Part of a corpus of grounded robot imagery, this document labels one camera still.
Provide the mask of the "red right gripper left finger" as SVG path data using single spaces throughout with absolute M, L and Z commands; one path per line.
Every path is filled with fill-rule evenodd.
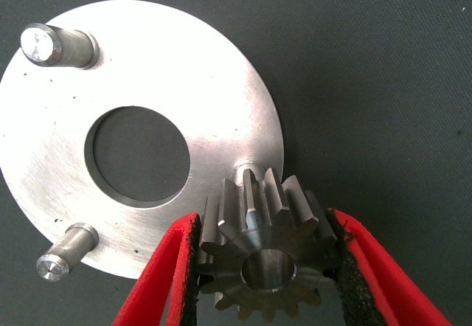
M 196 325 L 198 213 L 175 221 L 156 247 L 114 325 Z

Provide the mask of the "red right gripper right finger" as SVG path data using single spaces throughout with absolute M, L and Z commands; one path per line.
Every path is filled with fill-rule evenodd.
M 338 209 L 327 218 L 341 253 L 336 277 L 347 325 L 450 325 L 362 223 Z

